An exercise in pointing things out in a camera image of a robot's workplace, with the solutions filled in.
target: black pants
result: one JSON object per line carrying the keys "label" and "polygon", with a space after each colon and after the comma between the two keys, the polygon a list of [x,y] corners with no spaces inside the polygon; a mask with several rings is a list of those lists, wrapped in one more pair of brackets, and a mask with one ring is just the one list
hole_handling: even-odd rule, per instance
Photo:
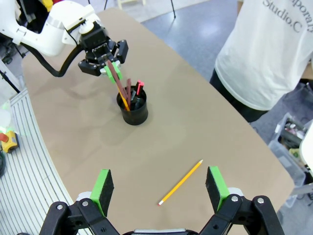
{"label": "black pants", "polygon": [[221,83],[216,71],[213,70],[213,74],[210,80],[210,84],[222,95],[225,99],[245,118],[247,122],[253,122],[259,119],[263,114],[267,113],[268,111],[261,111],[252,109],[243,103],[236,100],[228,90],[223,86]]}

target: yellow object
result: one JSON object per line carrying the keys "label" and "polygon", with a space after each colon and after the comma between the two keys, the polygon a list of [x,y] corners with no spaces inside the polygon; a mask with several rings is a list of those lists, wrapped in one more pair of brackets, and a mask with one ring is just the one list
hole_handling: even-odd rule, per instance
{"label": "yellow object", "polygon": [[13,131],[9,131],[5,133],[9,140],[7,142],[1,141],[2,149],[4,152],[8,153],[10,150],[16,148],[18,146],[18,143],[16,141],[16,135]]}
{"label": "yellow object", "polygon": [[119,87],[117,87],[117,88],[118,88],[119,95],[121,96],[122,101],[123,101],[123,103],[124,103],[124,105],[125,105],[126,110],[127,110],[127,111],[130,111],[126,99],[125,99],[124,96],[122,95],[122,92],[120,91]]}
{"label": "yellow object", "polygon": [[158,203],[159,206],[163,204],[188,178],[192,173],[201,165],[203,160],[199,161],[185,176],[175,185],[175,187]]}
{"label": "yellow object", "polygon": [[47,8],[47,11],[50,12],[53,6],[52,0],[42,0],[43,5]]}

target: striped white surface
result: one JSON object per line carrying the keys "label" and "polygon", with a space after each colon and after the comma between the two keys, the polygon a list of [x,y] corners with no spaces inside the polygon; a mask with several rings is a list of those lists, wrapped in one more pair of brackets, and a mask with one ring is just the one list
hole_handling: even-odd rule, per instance
{"label": "striped white surface", "polygon": [[37,235],[53,202],[73,201],[45,147],[26,89],[11,100],[11,109],[20,147],[6,155],[0,178],[0,234]]}

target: stool leg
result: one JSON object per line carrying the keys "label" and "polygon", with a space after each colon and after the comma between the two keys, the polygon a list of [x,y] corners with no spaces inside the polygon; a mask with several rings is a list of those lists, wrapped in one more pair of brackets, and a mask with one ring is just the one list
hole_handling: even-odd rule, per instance
{"label": "stool leg", "polygon": [[176,14],[175,14],[175,9],[174,9],[174,5],[173,5],[173,0],[171,0],[172,3],[172,8],[173,8],[173,13],[174,13],[174,19],[176,18]]}
{"label": "stool leg", "polygon": [[117,4],[118,4],[118,8],[123,10],[122,9],[122,1],[121,0],[117,0]]}
{"label": "stool leg", "polygon": [[108,3],[108,0],[106,0],[106,4],[104,5],[104,9],[107,8],[107,3]]}

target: black pole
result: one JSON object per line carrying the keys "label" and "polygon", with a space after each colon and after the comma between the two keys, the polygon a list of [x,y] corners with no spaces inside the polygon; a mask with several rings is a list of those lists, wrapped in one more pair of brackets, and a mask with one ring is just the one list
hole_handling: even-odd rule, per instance
{"label": "black pole", "polygon": [[173,8],[173,13],[174,13],[174,19],[176,18],[176,14],[175,14],[175,9],[174,9],[174,5],[173,5],[173,0],[171,0],[172,3],[172,8]]}
{"label": "black pole", "polygon": [[104,5],[104,9],[107,8],[107,3],[108,3],[108,0],[106,0],[106,4]]}
{"label": "black pole", "polygon": [[0,75],[2,76],[2,78],[10,84],[10,86],[17,92],[17,93],[20,93],[19,89],[16,88],[16,86],[10,81],[10,79],[8,78],[7,75],[5,75],[5,72],[2,72],[0,70]]}

